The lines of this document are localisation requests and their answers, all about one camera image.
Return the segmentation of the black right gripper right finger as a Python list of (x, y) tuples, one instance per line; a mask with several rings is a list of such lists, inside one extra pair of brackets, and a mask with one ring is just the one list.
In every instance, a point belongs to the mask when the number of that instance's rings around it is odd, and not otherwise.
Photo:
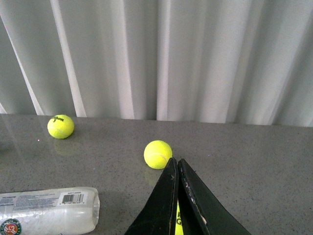
[(185, 159), (178, 163), (178, 201), (185, 235), (249, 235)]

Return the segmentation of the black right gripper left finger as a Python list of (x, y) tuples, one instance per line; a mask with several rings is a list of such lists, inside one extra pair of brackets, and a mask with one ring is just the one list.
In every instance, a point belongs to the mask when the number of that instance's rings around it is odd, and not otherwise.
[(178, 188), (178, 162), (175, 158), (170, 158), (144, 208), (125, 234), (174, 235)]

